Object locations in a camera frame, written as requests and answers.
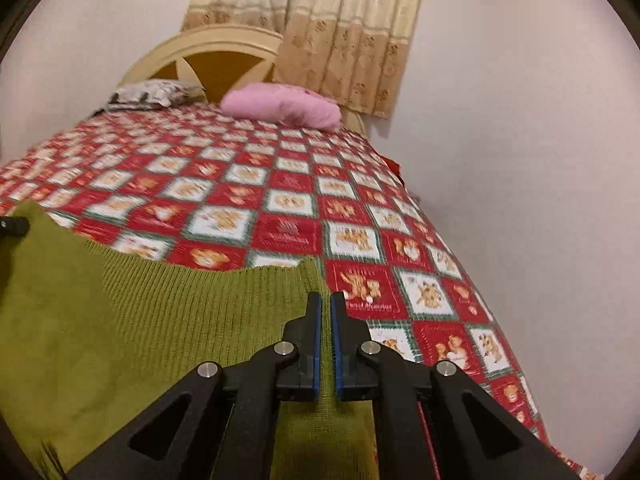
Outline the green knitted sweater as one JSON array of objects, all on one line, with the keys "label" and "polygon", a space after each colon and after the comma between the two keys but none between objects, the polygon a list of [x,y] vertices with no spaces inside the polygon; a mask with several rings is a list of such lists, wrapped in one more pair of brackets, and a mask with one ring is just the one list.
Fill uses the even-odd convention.
[{"label": "green knitted sweater", "polygon": [[59,226],[37,203],[1,244],[1,448],[59,479],[186,373],[273,344],[307,297],[316,260],[207,271],[123,254]]}]

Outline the grey patterned pillow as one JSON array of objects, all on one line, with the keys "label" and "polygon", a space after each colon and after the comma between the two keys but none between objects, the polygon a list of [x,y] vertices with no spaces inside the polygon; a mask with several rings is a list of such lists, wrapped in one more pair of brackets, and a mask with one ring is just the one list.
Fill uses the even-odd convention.
[{"label": "grey patterned pillow", "polygon": [[203,96],[205,91],[200,84],[175,79],[148,79],[117,88],[108,98],[104,110],[162,110],[197,101]]}]

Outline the red patchwork bear bedspread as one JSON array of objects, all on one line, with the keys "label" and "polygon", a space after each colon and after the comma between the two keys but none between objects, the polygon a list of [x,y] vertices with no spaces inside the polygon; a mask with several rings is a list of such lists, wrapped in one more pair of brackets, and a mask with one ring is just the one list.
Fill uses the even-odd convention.
[{"label": "red patchwork bear bedspread", "polygon": [[359,133],[224,116],[213,105],[102,112],[1,169],[1,208],[205,271],[314,258],[348,312],[404,358],[450,360],[535,436],[525,377],[482,296]]}]

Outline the cream wooden headboard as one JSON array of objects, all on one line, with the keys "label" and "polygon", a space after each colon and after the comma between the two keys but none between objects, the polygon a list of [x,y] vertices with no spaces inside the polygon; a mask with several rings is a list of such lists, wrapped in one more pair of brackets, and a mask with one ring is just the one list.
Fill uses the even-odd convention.
[{"label": "cream wooden headboard", "polygon": [[272,81],[282,36],[238,24],[215,24],[182,32],[142,56],[121,84],[147,79],[177,79],[199,84],[204,98],[218,103],[230,90]]}]

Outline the pink pillow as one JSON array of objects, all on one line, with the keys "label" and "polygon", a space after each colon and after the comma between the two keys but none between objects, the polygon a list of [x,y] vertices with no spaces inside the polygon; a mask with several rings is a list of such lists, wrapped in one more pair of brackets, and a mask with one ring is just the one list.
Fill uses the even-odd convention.
[{"label": "pink pillow", "polygon": [[302,87],[254,82],[229,91],[219,103],[227,116],[288,127],[336,131],[342,114],[337,102]]}]

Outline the beige patterned curtain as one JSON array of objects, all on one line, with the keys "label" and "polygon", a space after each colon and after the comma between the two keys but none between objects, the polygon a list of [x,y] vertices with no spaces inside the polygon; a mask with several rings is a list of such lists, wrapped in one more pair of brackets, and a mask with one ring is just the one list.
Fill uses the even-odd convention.
[{"label": "beige patterned curtain", "polygon": [[420,5],[421,0],[190,0],[182,27],[241,24],[277,32],[277,82],[388,119]]}]

